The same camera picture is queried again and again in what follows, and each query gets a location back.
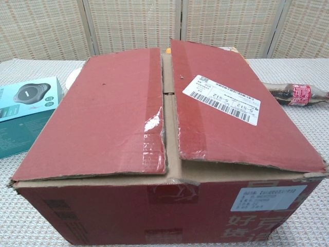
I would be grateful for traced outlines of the teal speaker product box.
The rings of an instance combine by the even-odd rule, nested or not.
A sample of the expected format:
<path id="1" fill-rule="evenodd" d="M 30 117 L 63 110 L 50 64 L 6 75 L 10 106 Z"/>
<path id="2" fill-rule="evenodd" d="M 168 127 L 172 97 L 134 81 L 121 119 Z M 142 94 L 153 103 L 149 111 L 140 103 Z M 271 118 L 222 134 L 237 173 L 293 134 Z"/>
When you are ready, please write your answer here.
<path id="1" fill-rule="evenodd" d="M 28 151 L 63 95 L 56 76 L 0 86 L 0 158 Z"/>

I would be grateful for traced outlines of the yellow cartoon tissue pack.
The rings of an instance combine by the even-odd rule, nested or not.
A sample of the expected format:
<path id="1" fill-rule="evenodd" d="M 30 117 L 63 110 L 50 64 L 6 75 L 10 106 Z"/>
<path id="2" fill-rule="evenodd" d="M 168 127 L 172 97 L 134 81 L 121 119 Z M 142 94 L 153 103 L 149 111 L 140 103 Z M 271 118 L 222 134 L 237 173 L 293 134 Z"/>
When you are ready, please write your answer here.
<path id="1" fill-rule="evenodd" d="M 239 51 L 235 47 L 220 47 L 220 49 L 239 53 Z M 166 54 L 171 54 L 171 48 L 166 49 Z"/>

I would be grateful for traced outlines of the white paper plate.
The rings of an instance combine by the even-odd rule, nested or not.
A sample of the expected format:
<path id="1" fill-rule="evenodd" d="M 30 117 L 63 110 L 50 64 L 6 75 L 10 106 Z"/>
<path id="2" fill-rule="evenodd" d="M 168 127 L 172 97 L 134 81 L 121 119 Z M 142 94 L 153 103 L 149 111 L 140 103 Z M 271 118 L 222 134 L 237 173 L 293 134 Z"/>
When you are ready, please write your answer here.
<path id="1" fill-rule="evenodd" d="M 82 68 L 76 68 L 74 69 L 67 77 L 66 81 L 65 81 L 65 87 L 67 89 L 70 89 L 70 87 L 73 85 L 73 83 L 75 82 L 76 78 L 78 77 L 79 73 L 81 72 Z"/>

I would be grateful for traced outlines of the woven folding screen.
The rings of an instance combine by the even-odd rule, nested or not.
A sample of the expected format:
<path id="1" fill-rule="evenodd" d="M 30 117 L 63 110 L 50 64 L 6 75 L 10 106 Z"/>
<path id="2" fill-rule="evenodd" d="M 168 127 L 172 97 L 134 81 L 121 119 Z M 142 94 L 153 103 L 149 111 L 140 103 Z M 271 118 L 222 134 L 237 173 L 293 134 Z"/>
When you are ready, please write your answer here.
<path id="1" fill-rule="evenodd" d="M 329 58 L 329 0 L 0 0 L 0 62 L 165 51 L 172 39 Z"/>

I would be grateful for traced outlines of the cola bottle with red label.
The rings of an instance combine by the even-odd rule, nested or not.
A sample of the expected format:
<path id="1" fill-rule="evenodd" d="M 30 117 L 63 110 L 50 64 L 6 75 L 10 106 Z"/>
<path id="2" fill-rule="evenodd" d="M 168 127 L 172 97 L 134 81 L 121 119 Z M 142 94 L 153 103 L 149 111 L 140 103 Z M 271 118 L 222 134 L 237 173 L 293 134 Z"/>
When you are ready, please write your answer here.
<path id="1" fill-rule="evenodd" d="M 281 105 L 305 107 L 329 102 L 329 92 L 308 84 L 263 83 Z"/>

